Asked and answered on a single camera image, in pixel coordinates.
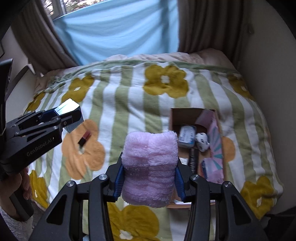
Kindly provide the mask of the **white fluffy sleeve forearm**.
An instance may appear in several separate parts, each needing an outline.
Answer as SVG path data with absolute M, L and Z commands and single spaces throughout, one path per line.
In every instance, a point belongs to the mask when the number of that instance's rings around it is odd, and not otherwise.
M 33 217 L 31 216 L 27 221 L 17 221 L 10 217 L 2 208 L 1 215 L 12 234 L 18 240 L 29 240 L 33 231 Z

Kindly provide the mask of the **person's left hand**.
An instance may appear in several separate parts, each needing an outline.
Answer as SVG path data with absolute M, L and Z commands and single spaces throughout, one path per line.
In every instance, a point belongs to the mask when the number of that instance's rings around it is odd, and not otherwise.
M 30 177 L 28 175 L 28 167 L 24 168 L 19 174 L 11 176 L 8 180 L 1 181 L 1 208 L 13 219 L 17 219 L 18 215 L 14 205 L 10 200 L 10 196 L 19 188 L 23 187 L 23 197 L 26 200 L 32 198 L 32 189 L 30 185 Z

